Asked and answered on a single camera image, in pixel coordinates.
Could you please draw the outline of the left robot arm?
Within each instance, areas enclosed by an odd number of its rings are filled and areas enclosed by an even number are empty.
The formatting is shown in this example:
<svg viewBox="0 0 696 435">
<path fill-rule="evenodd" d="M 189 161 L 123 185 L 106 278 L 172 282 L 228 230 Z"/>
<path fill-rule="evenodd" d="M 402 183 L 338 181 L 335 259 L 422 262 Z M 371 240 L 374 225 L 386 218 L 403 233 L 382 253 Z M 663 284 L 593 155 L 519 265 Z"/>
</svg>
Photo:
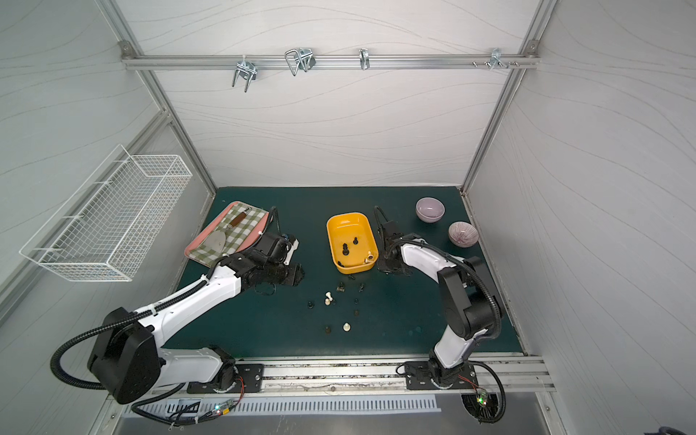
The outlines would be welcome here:
<svg viewBox="0 0 696 435">
<path fill-rule="evenodd" d="M 265 233 L 249 248 L 219 258 L 195 283 L 149 307 L 142 319 L 100 333 L 87 368 L 120 404 L 136 402 L 154 388 L 204 384 L 225 393 L 235 387 L 235 359 L 218 344 L 172 350 L 165 344 L 212 308 L 260 284 L 297 286 L 304 277 L 293 262 L 298 240 Z"/>
</svg>

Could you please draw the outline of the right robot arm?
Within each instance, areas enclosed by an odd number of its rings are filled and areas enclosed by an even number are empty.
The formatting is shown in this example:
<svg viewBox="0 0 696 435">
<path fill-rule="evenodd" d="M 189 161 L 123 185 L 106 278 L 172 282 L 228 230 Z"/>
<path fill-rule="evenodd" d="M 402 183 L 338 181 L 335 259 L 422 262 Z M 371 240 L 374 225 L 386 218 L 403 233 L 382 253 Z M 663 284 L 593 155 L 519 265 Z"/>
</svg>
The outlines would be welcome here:
<svg viewBox="0 0 696 435">
<path fill-rule="evenodd" d="M 416 234 L 401 232 L 382 208 L 373 208 L 382 249 L 377 268 L 384 274 L 408 275 L 417 270 L 439 286 L 447 322 L 429 356 L 431 380 L 439 387 L 469 364 L 474 348 L 500 336 L 504 317 L 500 293 L 484 261 L 455 257 Z"/>
</svg>

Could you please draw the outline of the yellow plastic storage box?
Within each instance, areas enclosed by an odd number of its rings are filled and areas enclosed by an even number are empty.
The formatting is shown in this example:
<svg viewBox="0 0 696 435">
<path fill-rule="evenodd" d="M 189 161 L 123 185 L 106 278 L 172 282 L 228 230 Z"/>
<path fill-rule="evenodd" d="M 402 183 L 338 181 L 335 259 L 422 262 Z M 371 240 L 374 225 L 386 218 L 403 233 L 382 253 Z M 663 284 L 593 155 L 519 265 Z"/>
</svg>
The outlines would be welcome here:
<svg viewBox="0 0 696 435">
<path fill-rule="evenodd" d="M 341 274 L 366 272 L 376 265 L 379 248 L 366 215 L 335 215 L 326 222 L 326 230 L 333 263 Z"/>
</svg>

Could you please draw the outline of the purple bowl upright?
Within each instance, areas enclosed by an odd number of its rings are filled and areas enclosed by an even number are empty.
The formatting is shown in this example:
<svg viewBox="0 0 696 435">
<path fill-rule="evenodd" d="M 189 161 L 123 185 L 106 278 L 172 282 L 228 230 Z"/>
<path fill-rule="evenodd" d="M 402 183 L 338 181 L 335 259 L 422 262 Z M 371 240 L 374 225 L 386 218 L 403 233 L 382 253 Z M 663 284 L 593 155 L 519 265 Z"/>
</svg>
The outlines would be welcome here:
<svg viewBox="0 0 696 435">
<path fill-rule="evenodd" d="M 440 221 L 446 212 L 444 204 L 435 198 L 421 198 L 417 201 L 416 215 L 424 223 L 436 223 Z"/>
</svg>

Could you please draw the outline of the purple ribbed bowl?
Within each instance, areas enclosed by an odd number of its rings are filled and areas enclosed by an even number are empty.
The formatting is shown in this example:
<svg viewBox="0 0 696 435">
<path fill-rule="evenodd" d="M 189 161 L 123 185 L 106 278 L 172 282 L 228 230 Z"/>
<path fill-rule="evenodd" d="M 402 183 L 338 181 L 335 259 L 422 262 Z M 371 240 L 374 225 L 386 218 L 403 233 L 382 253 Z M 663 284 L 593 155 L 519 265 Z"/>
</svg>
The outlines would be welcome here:
<svg viewBox="0 0 696 435">
<path fill-rule="evenodd" d="M 464 221 L 452 223 L 448 228 L 448 237 L 449 241 L 459 248 L 471 248 L 480 240 L 478 230 Z"/>
</svg>

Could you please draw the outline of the metal hook clamp left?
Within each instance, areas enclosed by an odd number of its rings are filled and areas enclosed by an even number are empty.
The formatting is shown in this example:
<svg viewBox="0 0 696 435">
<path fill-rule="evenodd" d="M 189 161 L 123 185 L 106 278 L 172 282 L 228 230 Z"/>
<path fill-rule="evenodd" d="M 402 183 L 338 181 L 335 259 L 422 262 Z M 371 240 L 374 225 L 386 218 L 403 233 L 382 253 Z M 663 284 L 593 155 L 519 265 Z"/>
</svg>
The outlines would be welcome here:
<svg viewBox="0 0 696 435">
<path fill-rule="evenodd" d="M 244 56 L 236 65 L 232 79 L 232 87 L 235 87 L 238 83 L 244 83 L 244 92 L 248 92 L 251 83 L 256 79 L 257 67 Z"/>
</svg>

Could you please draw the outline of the metal hook clamp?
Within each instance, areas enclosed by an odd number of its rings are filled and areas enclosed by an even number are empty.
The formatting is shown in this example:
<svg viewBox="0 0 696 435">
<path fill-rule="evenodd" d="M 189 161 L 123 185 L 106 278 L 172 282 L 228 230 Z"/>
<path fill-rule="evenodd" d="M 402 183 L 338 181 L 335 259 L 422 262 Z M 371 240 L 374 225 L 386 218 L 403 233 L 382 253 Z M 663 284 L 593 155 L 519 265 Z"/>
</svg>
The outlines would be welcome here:
<svg viewBox="0 0 696 435">
<path fill-rule="evenodd" d="M 314 52 L 311 48 L 295 48 L 285 52 L 284 58 L 293 76 L 309 72 L 316 65 Z"/>
<path fill-rule="evenodd" d="M 232 79 L 232 87 L 235 87 L 238 83 L 244 83 L 244 92 L 248 92 L 251 83 L 256 79 L 257 67 L 244 56 L 236 65 Z"/>
</svg>

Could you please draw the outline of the metal hook clamp middle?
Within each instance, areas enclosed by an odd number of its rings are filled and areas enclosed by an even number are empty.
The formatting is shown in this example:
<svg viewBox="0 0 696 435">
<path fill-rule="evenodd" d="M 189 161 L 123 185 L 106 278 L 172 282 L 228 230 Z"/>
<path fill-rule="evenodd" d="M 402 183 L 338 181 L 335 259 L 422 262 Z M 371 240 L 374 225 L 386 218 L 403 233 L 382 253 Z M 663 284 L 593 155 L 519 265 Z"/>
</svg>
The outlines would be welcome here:
<svg viewBox="0 0 696 435">
<path fill-rule="evenodd" d="M 284 58 L 293 76 L 309 72 L 316 65 L 314 52 L 311 48 L 295 48 L 285 52 Z"/>
</svg>

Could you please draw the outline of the aluminium crossbar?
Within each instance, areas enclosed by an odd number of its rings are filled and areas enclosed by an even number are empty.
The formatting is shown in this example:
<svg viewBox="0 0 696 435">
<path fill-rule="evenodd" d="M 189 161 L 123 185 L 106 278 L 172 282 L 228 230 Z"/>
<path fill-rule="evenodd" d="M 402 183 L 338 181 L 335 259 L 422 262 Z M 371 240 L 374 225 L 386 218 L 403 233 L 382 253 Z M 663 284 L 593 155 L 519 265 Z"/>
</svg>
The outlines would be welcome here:
<svg viewBox="0 0 696 435">
<path fill-rule="evenodd" d="M 476 69 L 472 61 L 489 57 L 489 54 L 374 54 L 370 55 L 369 70 L 464 70 Z M 538 56 L 515 56 L 519 61 L 517 69 L 533 69 L 541 63 Z M 132 71 L 233 71 L 242 55 L 152 55 L 123 58 L 121 62 Z M 282 54 L 247 55 L 257 70 L 288 71 Z M 315 54 L 316 65 L 313 71 L 362 71 L 359 55 L 356 54 Z"/>
</svg>

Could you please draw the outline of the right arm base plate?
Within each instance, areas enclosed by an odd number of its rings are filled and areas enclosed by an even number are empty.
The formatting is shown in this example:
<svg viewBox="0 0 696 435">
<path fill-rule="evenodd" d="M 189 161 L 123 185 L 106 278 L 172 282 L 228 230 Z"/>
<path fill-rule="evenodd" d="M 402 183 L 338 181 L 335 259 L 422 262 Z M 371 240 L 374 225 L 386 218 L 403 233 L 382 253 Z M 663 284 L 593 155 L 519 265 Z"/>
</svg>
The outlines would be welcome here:
<svg viewBox="0 0 696 435">
<path fill-rule="evenodd" d="M 400 364 L 395 373 L 404 378 L 409 391 L 478 389 L 474 366 L 463 362 L 453 368 L 442 368 L 437 360 L 409 361 Z"/>
</svg>

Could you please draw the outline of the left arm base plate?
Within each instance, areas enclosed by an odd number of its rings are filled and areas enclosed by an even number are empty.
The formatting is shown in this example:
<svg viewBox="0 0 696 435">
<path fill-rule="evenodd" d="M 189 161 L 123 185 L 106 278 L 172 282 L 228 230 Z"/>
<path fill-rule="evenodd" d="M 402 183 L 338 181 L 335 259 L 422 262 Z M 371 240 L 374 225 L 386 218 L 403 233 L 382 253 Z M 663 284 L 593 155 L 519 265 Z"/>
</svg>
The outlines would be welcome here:
<svg viewBox="0 0 696 435">
<path fill-rule="evenodd" d="M 189 394 L 259 393 L 264 379 L 263 364 L 225 365 L 211 382 L 190 382 Z"/>
</svg>

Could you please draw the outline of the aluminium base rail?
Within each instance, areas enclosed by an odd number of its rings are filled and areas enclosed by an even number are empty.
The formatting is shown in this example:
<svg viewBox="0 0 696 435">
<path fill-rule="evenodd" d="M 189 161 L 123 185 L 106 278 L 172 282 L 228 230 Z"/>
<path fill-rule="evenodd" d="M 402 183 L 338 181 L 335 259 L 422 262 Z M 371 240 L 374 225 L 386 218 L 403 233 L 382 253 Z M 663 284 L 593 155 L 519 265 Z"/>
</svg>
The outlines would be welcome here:
<svg viewBox="0 0 696 435">
<path fill-rule="evenodd" d="M 426 390 L 436 393 L 554 393 L 556 386 L 540 356 L 523 353 L 473 353 L 478 389 Z M 260 396 L 358 395 L 417 393 L 406 388 L 395 369 L 405 362 L 427 361 L 424 355 L 374 357 L 249 359 L 236 364 L 263 364 Z"/>
</svg>

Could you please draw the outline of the metal bracket right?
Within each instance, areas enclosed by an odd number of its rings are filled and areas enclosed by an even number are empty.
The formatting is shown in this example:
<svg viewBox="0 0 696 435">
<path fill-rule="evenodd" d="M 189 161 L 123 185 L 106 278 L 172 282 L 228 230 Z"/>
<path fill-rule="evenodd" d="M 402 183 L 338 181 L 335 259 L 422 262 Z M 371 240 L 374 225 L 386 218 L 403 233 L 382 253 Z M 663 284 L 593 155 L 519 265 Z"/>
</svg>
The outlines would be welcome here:
<svg viewBox="0 0 696 435">
<path fill-rule="evenodd" d="M 478 61 L 472 61 L 471 65 L 474 68 L 480 69 L 480 68 L 485 68 L 488 70 L 496 70 L 496 69 L 517 69 L 519 67 L 519 61 L 515 56 L 507 56 L 503 54 L 500 49 L 496 48 L 494 49 L 490 54 L 488 58 L 481 58 Z"/>
</svg>

